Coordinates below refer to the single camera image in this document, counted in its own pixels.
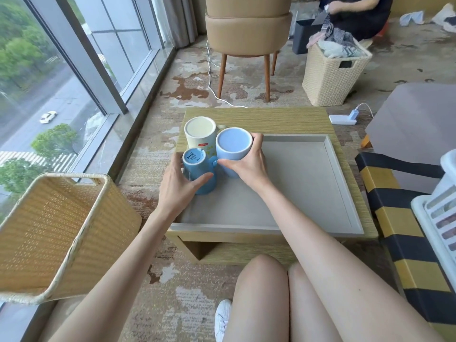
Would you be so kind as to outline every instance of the white car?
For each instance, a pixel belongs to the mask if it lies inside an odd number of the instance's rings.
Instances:
[[[44,113],[43,115],[41,115],[40,123],[48,124],[50,120],[52,120],[54,117],[56,117],[56,115],[57,115],[57,112],[55,112],[54,110]]]

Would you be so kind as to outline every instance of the tan leather chair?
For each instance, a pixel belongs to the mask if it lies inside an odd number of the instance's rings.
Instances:
[[[270,98],[270,54],[277,54],[288,39],[291,0],[206,0],[206,28],[212,49],[222,54],[218,94],[222,94],[227,56],[265,57],[266,101]]]

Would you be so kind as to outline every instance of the curtain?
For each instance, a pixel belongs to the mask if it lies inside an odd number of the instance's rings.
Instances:
[[[191,0],[152,0],[152,5],[164,42],[182,48],[195,41],[198,31]]]

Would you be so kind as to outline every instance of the cream mug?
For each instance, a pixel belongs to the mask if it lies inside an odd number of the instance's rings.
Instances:
[[[188,120],[184,126],[188,148],[202,149],[209,158],[215,156],[215,138],[219,130],[226,127],[215,125],[215,121],[206,116],[197,116]]]

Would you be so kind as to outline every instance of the mug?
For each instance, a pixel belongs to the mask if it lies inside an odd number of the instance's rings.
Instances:
[[[202,149],[211,158],[215,156],[215,137],[224,125],[216,126],[215,121],[206,116],[197,116],[188,120],[184,126],[188,147]]]
[[[252,147],[252,135],[239,127],[223,129],[215,139],[215,147],[218,158],[239,161],[248,154]],[[229,177],[237,178],[239,175],[235,171],[221,166]]]
[[[184,176],[190,181],[194,181],[201,175],[211,172],[214,174],[195,194],[208,194],[212,192],[217,184],[215,179],[215,166],[217,165],[217,157],[212,156],[210,159],[203,149],[192,148],[188,149],[182,155],[184,162]]]

